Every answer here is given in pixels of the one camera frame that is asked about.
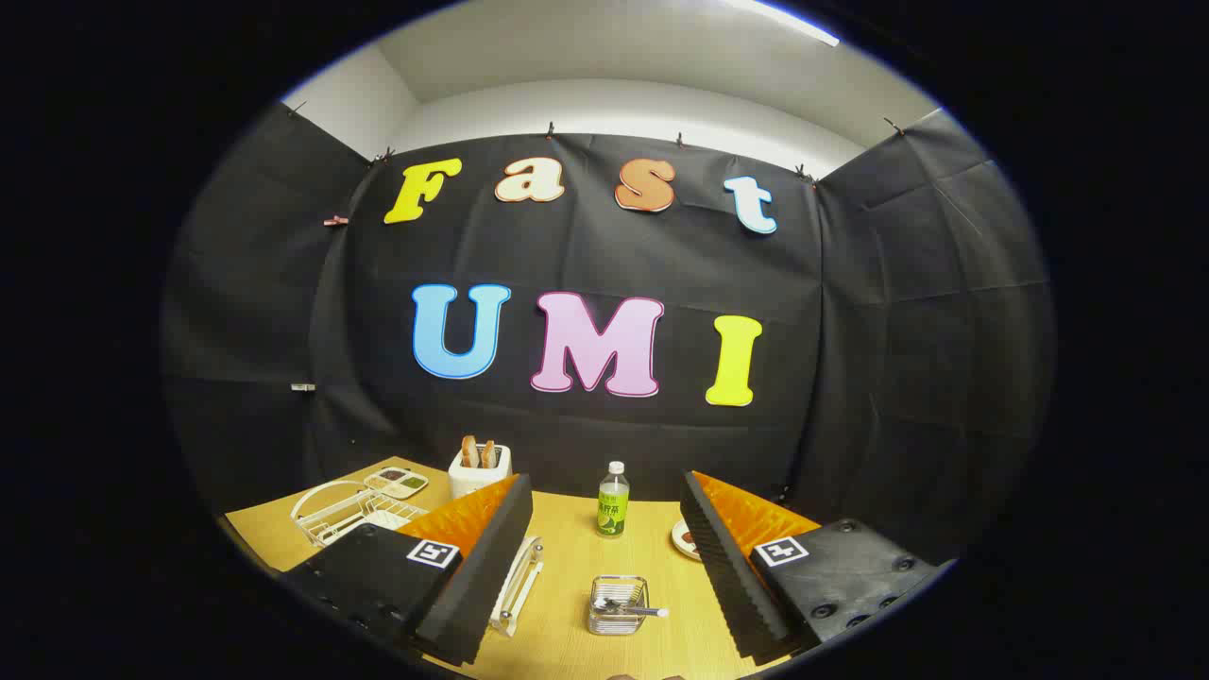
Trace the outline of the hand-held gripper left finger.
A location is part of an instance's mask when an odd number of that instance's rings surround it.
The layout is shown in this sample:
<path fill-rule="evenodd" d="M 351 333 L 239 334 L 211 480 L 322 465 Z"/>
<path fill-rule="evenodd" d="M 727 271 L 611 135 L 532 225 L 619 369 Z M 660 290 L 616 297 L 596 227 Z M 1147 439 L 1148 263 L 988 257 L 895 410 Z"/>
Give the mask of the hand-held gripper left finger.
<path fill-rule="evenodd" d="M 472 663 L 532 513 L 530 477 L 513 474 L 401 528 L 363 521 L 280 580 L 360 636 Z"/>

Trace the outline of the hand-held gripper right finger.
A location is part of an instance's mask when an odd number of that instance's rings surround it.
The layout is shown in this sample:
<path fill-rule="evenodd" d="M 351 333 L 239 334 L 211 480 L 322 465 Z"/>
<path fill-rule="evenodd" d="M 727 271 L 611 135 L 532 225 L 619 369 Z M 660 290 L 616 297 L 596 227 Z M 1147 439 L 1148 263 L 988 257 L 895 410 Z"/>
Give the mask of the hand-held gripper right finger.
<path fill-rule="evenodd" d="M 679 509 L 737 653 L 759 664 L 851 638 L 948 570 L 867 521 L 812 521 L 698 469 Z"/>

